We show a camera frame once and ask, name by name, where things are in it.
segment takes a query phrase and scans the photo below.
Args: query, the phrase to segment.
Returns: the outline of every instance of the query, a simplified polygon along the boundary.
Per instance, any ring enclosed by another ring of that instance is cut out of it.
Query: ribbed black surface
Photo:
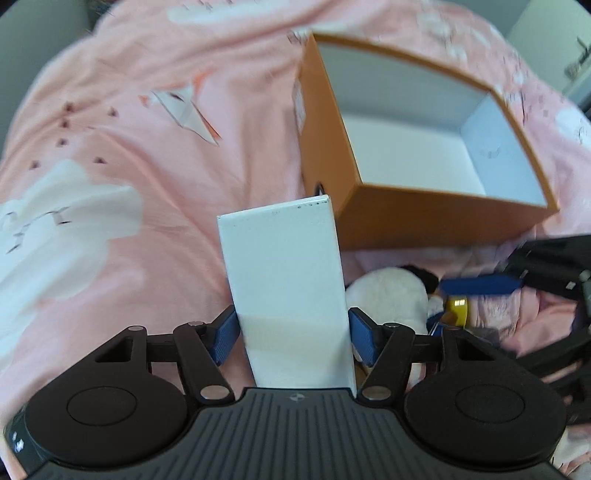
[[[423,452],[388,410],[362,407],[346,390],[248,390],[203,410],[170,450],[118,471],[54,464],[32,480],[558,480],[548,464],[509,473],[470,472]]]

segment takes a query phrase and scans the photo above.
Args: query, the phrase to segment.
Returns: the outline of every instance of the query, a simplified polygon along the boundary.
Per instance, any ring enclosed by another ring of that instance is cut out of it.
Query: wall
[[[591,14],[575,0],[531,0],[507,40],[542,80],[563,92],[571,84],[564,70],[583,51],[577,36],[591,43]]]
[[[88,28],[84,0],[18,0],[0,17],[0,145],[39,70]]]
[[[451,0],[486,18],[504,36],[511,31],[530,0]]]

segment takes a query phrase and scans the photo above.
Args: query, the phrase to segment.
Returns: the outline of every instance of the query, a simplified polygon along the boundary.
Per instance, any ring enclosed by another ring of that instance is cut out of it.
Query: blue strap
[[[451,296],[510,295],[521,288],[521,280],[503,274],[444,278],[439,288]]]

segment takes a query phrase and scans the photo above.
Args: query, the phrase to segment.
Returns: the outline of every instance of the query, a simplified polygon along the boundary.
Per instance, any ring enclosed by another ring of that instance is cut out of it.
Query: white rectangular box
[[[222,215],[217,224],[256,385],[355,392],[328,196]]]

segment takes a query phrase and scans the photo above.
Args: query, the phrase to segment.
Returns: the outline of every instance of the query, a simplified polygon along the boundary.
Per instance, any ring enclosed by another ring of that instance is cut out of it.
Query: bed
[[[346,252],[345,282],[409,262],[474,273],[524,238],[591,229],[591,125],[499,31],[430,0],[125,0],[39,75],[0,164],[0,425],[129,325],[213,320],[230,302],[216,216],[303,195],[292,92],[311,29],[395,44],[493,86],[531,141],[561,212],[472,249]],[[574,306],[534,291],[480,299],[473,321],[524,353],[569,334]],[[239,343],[223,367],[253,379]],[[158,374],[172,375],[166,365]],[[554,463],[591,459],[571,429]],[[23,472],[8,446],[14,479]]]

